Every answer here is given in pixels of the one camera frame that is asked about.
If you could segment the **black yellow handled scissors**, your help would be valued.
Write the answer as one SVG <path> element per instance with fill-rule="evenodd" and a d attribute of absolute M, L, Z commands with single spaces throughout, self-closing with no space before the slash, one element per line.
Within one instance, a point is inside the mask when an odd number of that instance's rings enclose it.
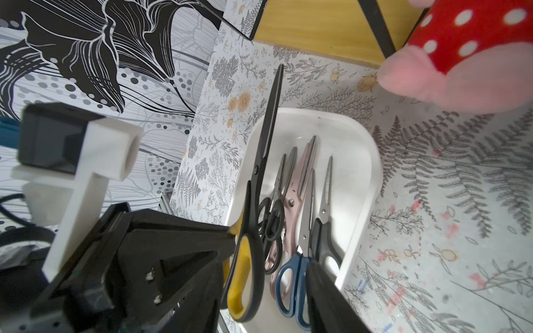
<path fill-rule="evenodd" d="M 258 313 L 265 286 L 265 252 L 259 234 L 260 193 L 276 123 L 284 65 L 276 70 L 259 136 L 251 179 L 247 182 L 235 255 L 224 289 L 227 309 L 234 321 L 245 323 Z"/>

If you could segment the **rose gold scissors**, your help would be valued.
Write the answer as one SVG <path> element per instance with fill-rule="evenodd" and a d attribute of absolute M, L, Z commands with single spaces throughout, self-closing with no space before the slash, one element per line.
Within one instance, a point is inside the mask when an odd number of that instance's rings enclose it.
<path fill-rule="evenodd" d="M 273 248 L 266 257 L 265 268 L 270 271 L 275 266 L 276 260 L 290 259 L 297 249 L 296 226 L 300 215 L 303 199 L 305 197 L 310 173 L 316 156 L 316 135 L 306 144 L 301 159 L 296 162 L 297 148 L 290 153 L 290 173 L 284 173 L 282 177 L 282 203 L 285 217 L 285 234 L 280 246 L 273 244 Z"/>

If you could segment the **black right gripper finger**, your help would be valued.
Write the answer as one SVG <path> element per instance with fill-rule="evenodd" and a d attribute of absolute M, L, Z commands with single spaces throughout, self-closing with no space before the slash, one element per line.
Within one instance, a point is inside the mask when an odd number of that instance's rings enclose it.
<path fill-rule="evenodd" d="M 306 292 L 311 332 L 370 333 L 316 261 L 307 267 Z"/>

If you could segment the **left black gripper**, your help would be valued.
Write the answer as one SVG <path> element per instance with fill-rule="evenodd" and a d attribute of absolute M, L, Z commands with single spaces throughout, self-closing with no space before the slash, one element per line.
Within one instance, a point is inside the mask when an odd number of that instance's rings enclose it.
<path fill-rule="evenodd" d="M 112 205 L 48 280 L 57 238 L 41 227 L 1 234 L 1 331 L 216 330 L 235 250 L 227 227 Z"/>

